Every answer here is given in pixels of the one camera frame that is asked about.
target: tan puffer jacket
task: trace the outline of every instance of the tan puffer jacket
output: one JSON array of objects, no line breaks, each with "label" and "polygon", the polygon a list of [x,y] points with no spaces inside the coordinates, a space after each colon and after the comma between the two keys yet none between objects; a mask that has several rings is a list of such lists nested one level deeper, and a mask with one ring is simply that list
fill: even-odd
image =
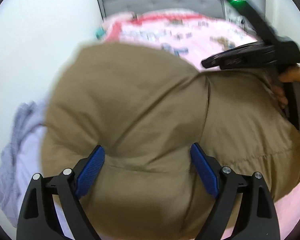
[{"label": "tan puffer jacket", "polygon": [[275,201],[300,182],[300,132],[260,78],[199,74],[150,48],[83,49],[55,87],[46,126],[44,176],[74,167],[97,144],[105,148],[81,203],[96,231],[116,239],[196,236],[214,199],[191,164],[194,142],[237,173],[260,171]]}]

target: metal pin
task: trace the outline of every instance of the metal pin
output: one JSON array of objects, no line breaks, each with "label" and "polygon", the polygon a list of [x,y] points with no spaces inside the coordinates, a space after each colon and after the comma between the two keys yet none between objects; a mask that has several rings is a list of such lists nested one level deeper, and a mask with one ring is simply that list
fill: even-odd
[{"label": "metal pin", "polygon": [[262,174],[261,174],[260,172],[258,172],[258,171],[254,174],[254,176],[255,176],[257,179],[261,179],[261,178],[262,178]]},{"label": "metal pin", "polygon": [[229,173],[231,172],[231,168],[229,168],[228,166],[224,166],[224,167],[222,168],[222,171],[223,171],[224,173],[226,173],[226,174],[229,174]]},{"label": "metal pin", "polygon": [[71,172],[72,172],[72,170],[70,168],[66,168],[66,169],[63,170],[64,175],[70,175]]},{"label": "metal pin", "polygon": [[40,174],[39,174],[39,173],[34,174],[34,175],[32,176],[32,179],[34,179],[34,180],[40,179]]}]

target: teal object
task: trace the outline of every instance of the teal object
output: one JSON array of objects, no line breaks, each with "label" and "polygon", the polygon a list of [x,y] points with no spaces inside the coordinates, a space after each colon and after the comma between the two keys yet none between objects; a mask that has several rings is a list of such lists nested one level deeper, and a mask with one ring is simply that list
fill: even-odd
[{"label": "teal object", "polygon": [[98,40],[101,40],[101,38],[106,34],[106,31],[100,27],[99,29],[97,29],[96,31],[96,37]]}]

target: blue gripper pad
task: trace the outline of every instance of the blue gripper pad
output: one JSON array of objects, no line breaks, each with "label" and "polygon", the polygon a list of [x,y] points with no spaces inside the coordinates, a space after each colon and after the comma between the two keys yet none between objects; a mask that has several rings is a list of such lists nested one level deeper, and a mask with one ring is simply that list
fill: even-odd
[{"label": "blue gripper pad", "polygon": [[217,198],[219,194],[217,177],[195,144],[191,146],[190,155],[206,191]]},{"label": "blue gripper pad", "polygon": [[76,190],[74,192],[79,199],[82,196],[87,195],[90,187],[99,174],[103,163],[105,162],[105,156],[105,150],[100,146],[79,174],[76,182]]}]

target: pink bedding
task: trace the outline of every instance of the pink bedding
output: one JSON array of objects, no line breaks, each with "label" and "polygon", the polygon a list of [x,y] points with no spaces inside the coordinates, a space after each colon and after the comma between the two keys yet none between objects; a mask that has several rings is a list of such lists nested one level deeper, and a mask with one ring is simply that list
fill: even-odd
[{"label": "pink bedding", "polygon": [[[190,11],[169,10],[143,14],[133,19],[133,13],[118,14],[102,25],[107,31],[105,42],[123,43],[164,49],[205,71],[201,60],[256,39],[240,27],[221,19],[209,18]],[[300,219],[300,183],[275,203],[279,217],[281,239],[284,239]],[[231,235],[232,228],[223,238]]]}]

